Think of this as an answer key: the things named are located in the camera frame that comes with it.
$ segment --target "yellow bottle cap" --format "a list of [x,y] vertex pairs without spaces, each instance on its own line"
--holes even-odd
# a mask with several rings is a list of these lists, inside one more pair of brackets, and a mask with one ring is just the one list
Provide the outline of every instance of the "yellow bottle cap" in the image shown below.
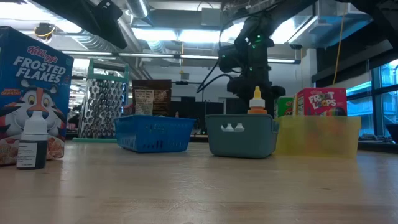
[[258,87],[258,86],[256,86],[256,89],[254,90],[253,99],[261,99],[261,91],[260,91],[260,87]]

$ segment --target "blue plastic basket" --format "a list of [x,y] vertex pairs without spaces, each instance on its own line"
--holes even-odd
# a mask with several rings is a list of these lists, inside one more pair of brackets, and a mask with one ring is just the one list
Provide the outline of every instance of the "blue plastic basket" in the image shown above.
[[187,150],[194,119],[132,115],[115,118],[120,147],[134,152]]

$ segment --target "yellow translucent bin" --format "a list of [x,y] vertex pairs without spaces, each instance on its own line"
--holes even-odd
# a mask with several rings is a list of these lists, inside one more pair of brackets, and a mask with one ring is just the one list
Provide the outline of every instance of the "yellow translucent bin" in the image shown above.
[[283,116],[274,155],[355,158],[361,117]]

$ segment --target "ceiling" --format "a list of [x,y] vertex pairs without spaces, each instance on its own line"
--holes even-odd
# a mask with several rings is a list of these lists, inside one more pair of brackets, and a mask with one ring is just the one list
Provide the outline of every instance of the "ceiling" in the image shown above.
[[[209,2],[147,0],[150,6],[149,15],[143,19],[134,18],[131,20],[132,16],[126,0],[113,0],[123,11],[123,15],[118,22],[128,44],[126,49],[119,49],[109,42],[81,30],[75,24],[60,18],[32,0],[25,1],[27,4],[4,3],[0,0],[0,25],[12,26],[32,38],[36,38],[33,30],[40,22],[55,24],[57,29],[53,33],[51,42],[47,43],[55,49],[87,52],[184,53],[214,56],[217,56],[218,36],[221,26],[239,8],[247,7],[249,12],[256,12],[275,2],[275,0],[213,0]],[[91,1],[95,4],[100,2],[100,0]],[[271,38],[277,44],[268,49],[269,58],[300,60],[300,52],[291,49],[288,44],[302,44],[304,47],[311,48],[335,44],[339,36],[336,30],[340,29],[341,24],[341,4],[334,0],[319,0],[319,2],[316,5],[315,14],[314,8],[308,7],[283,23],[274,32]],[[352,34],[370,22],[368,15],[358,12],[353,7],[349,7],[346,17],[347,28],[343,37]],[[233,42],[242,25],[243,23],[237,22],[225,30],[222,36],[223,41]],[[180,80],[182,66],[182,70],[189,73],[188,81],[190,82],[201,82],[209,68],[215,64],[214,60],[154,60],[150,58],[109,58],[94,55],[90,57],[96,60],[128,63],[132,71],[131,78]],[[76,58],[88,59],[90,57],[79,56]],[[85,66],[86,62],[77,63],[73,74],[85,76]],[[213,76],[220,73],[221,71],[216,70]],[[215,84],[225,85],[226,82],[227,79],[222,78],[217,80]],[[84,87],[85,81],[74,80],[73,84],[77,87]]]

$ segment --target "green container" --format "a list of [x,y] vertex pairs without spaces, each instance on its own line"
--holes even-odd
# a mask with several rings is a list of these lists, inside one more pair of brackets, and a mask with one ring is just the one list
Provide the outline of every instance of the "green container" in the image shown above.
[[[239,123],[244,131],[225,131],[228,124],[236,129]],[[262,159],[275,151],[279,125],[270,115],[207,115],[206,126],[210,151],[215,156]]]
[[293,113],[293,97],[281,96],[275,100],[274,114],[275,118],[281,116],[292,115]]

